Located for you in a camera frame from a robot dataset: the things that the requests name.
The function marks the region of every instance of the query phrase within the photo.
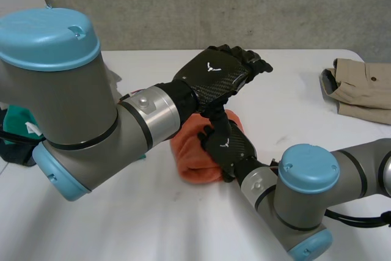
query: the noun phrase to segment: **carbon fiber robotic hand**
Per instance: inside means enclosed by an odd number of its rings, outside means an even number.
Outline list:
[[[257,151],[254,146],[238,128],[236,123],[229,120],[231,133],[225,137],[216,132],[209,125],[199,133],[202,148],[208,152],[213,161],[222,168],[222,177],[225,182],[232,182],[235,177],[240,178],[241,172],[248,161],[257,162]]]
[[[225,137],[230,134],[230,124],[224,111],[228,98],[236,95],[255,76],[271,72],[273,68],[257,53],[228,45],[209,46],[175,76],[184,81],[195,93],[196,112],[211,120],[215,130]]]

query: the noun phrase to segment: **black cable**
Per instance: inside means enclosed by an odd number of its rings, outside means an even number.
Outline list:
[[[31,138],[26,138],[24,136],[20,136],[18,134],[13,134],[13,133],[8,133],[6,131],[0,130],[0,139],[10,141],[13,143],[18,143],[18,144],[27,144],[27,145],[33,145],[36,146],[40,142],[44,141],[45,138],[42,139],[31,139]]]
[[[386,225],[391,227],[391,211],[382,213],[380,217],[353,217],[327,209],[324,215],[334,220],[340,221],[343,224],[353,227],[360,227],[365,229],[371,229]]]

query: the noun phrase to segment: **green cloth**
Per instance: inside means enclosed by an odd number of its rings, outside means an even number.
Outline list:
[[[37,136],[35,133],[29,134],[27,131],[26,122],[33,123],[37,125],[37,121],[31,112],[19,106],[10,105],[8,107],[7,114],[4,117],[3,121],[3,130],[12,134],[18,134],[31,139],[40,139],[43,136]],[[4,141],[5,144],[14,144],[9,141]]]

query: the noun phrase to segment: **orange cloth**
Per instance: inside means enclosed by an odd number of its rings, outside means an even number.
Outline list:
[[[239,117],[231,110],[226,110],[226,113],[228,118],[236,122],[240,130],[243,131]],[[170,141],[179,175],[190,183],[211,183],[222,180],[221,168],[201,148],[200,140],[197,137],[205,125],[210,125],[209,119],[200,114],[193,114]]]

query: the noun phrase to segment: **white table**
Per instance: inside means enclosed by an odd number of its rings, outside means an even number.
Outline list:
[[[297,143],[328,150],[390,136],[391,127],[337,115],[318,76],[346,50],[258,50],[274,67],[233,97],[235,111],[269,163]],[[127,93],[170,81],[198,51],[113,51],[104,59]],[[391,210],[381,196],[333,207],[356,216]],[[391,229],[355,229],[325,218],[334,244],[319,260],[390,260]],[[290,260],[235,183],[190,185],[168,142],[91,194],[67,202],[38,167],[0,175],[0,260]]]

